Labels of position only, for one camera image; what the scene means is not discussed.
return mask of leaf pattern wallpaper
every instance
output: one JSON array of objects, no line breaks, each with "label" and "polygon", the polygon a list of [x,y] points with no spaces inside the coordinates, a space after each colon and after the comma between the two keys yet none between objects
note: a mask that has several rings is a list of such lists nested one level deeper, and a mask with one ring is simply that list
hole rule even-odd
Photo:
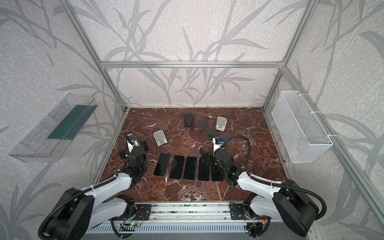
[{"label": "leaf pattern wallpaper", "polygon": [[70,0],[103,61],[280,61],[307,0]]},{"label": "leaf pattern wallpaper", "polygon": [[[89,186],[123,115],[59,3],[0,1],[0,239],[38,239],[61,194]],[[98,105],[56,163],[23,163],[10,150],[68,93]]]},{"label": "leaf pattern wallpaper", "polygon": [[[280,61],[308,1],[70,2],[103,61]],[[275,68],[108,71],[127,106],[141,107],[261,107],[260,96],[268,94],[276,72]]]},{"label": "leaf pattern wallpaper", "polygon": [[[298,82],[384,196],[384,1],[327,1],[316,7],[288,63]],[[318,222],[325,239],[384,239],[384,230],[330,149],[307,164],[292,164],[271,111],[272,131],[292,179],[321,192],[329,212]]]}]

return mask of red marble surface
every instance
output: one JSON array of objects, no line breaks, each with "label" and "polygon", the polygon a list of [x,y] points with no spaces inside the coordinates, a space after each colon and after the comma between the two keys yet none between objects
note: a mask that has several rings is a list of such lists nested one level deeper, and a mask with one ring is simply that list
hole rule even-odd
[{"label": "red marble surface", "polygon": [[[193,114],[195,128],[184,127],[184,114]],[[286,178],[280,163],[276,147],[269,132],[261,108],[144,108],[129,110],[127,119],[122,127],[112,154],[103,171],[101,180],[108,179],[121,168],[125,160],[119,157],[119,151],[124,149],[123,132],[133,133],[136,139],[145,139],[148,144],[148,171],[140,182],[123,192],[137,202],[148,201],[242,201],[250,192],[229,187],[222,182],[201,182],[196,177],[194,181],[174,180],[168,178],[170,166],[175,155],[200,157],[199,149],[213,150],[213,144],[205,138],[206,130],[198,129],[198,122],[207,119],[210,128],[216,125],[217,117],[227,118],[224,132],[232,136],[242,134],[248,137],[252,144],[250,171],[271,180]],[[153,133],[163,130],[168,140],[160,147],[154,141]],[[234,157],[235,165],[244,168],[247,156],[247,143],[241,138],[232,140],[225,147]],[[171,154],[165,177],[154,176],[153,172],[160,153]]]}]

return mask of phone screen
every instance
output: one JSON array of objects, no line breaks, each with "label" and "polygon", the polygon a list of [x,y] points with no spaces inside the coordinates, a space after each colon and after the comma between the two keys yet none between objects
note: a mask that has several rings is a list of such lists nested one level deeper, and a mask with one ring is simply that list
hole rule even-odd
[{"label": "phone screen", "polygon": [[207,161],[202,162],[202,157],[199,158],[199,170],[197,171],[197,180],[209,181],[209,164]]},{"label": "phone screen", "polygon": [[187,157],[185,161],[185,169],[183,179],[185,180],[195,180],[196,175],[196,157]]},{"label": "phone screen", "polygon": [[211,178],[214,182],[219,182],[224,180],[224,176],[218,171],[215,161],[211,163]]},{"label": "phone screen", "polygon": [[160,153],[153,175],[164,177],[167,172],[170,154]]},{"label": "phone screen", "polygon": [[170,169],[169,178],[172,179],[181,179],[184,166],[184,156],[176,155],[172,161],[172,167]]}]

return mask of wire basket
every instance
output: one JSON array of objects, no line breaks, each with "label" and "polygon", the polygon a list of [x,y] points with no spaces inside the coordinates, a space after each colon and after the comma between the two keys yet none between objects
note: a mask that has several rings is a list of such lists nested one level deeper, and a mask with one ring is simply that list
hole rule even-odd
[{"label": "wire basket", "polygon": [[293,163],[313,162],[333,145],[298,91],[282,91],[272,116]]}]

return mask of black cable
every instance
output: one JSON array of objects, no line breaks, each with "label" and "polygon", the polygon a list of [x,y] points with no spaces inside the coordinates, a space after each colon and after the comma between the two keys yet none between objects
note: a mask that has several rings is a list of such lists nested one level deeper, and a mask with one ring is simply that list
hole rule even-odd
[{"label": "black cable", "polygon": [[129,154],[129,148],[128,148],[128,136],[127,132],[124,132],[124,146],[125,146],[125,152],[128,155]]},{"label": "black cable", "polygon": [[129,233],[129,234],[130,234],[129,237],[124,237],[123,233],[120,235],[120,234],[118,233],[118,231],[116,230],[116,227],[115,227],[115,225],[114,225],[114,223],[113,223],[112,218],[110,219],[110,221],[111,221],[112,231],[115,233],[116,236],[119,237],[119,239],[128,239],[130,236],[132,236],[133,233]]},{"label": "black cable", "polygon": [[268,217],[268,216],[267,216],[266,218],[267,218],[266,225],[265,225],[263,231],[262,231],[259,235],[257,235],[258,237],[260,237],[261,235],[263,235],[263,234],[266,232],[266,230],[267,230],[268,227],[269,227],[269,224],[271,223],[271,217]]},{"label": "black cable", "polygon": [[86,188],[76,194],[74,194],[72,197],[68,198],[64,203],[62,203],[60,206],[58,206],[57,208],[55,208],[54,210],[52,210],[52,212],[50,214],[48,214],[45,219],[43,220],[43,222],[40,224],[40,227],[39,227],[39,230],[38,230],[38,236],[39,238],[41,238],[42,240],[54,240],[55,238],[51,237],[51,236],[46,236],[44,234],[44,231],[45,231],[45,228],[47,227],[48,223],[52,220],[53,218],[53,215],[55,215],[55,213],[57,213],[60,209],[62,209],[63,207],[65,207],[68,203],[72,202],[74,199],[78,198],[79,196],[83,195],[84,193],[86,192],[89,192],[89,191],[92,191],[93,189],[96,189],[98,187],[101,187],[101,186],[104,186],[105,184],[108,184],[110,182],[112,182],[113,180],[115,180],[117,177],[112,177],[111,179],[108,179],[104,182],[101,182],[99,184],[96,184],[95,186],[92,187],[89,187],[89,188]]},{"label": "black cable", "polygon": [[255,178],[254,176],[251,175],[251,173],[249,172],[249,168],[248,168],[248,163],[249,163],[249,158],[251,157],[251,142],[249,141],[249,139],[243,135],[236,135],[236,136],[233,136],[231,138],[229,138],[228,140],[226,140],[221,146],[220,148],[216,149],[216,151],[214,152],[214,155],[215,153],[219,150],[219,149],[222,149],[229,140],[232,140],[233,138],[235,137],[242,137],[244,138],[247,143],[248,143],[248,153],[247,153],[247,158],[245,160],[245,170],[248,174],[248,176],[255,180],[256,182],[259,182],[259,183],[262,183],[262,184],[265,184],[265,185],[270,185],[272,187],[282,187],[282,188],[286,188],[286,189],[292,189],[292,190],[296,190],[296,191],[300,191],[300,192],[304,192],[306,194],[309,194],[309,195],[312,195],[314,196],[315,198],[317,198],[320,203],[321,203],[321,211],[317,214],[315,220],[318,220],[320,218],[322,218],[325,213],[327,212],[327,204],[325,203],[324,199],[322,197],[320,197],[318,194],[312,192],[312,191],[309,191],[307,189],[303,189],[303,188],[300,188],[300,187],[293,187],[293,186],[289,186],[289,185],[285,185],[285,184],[278,184],[278,183],[271,183],[271,182],[267,182],[267,181],[264,181],[264,180],[261,180],[261,179],[258,179],[258,178]]}]

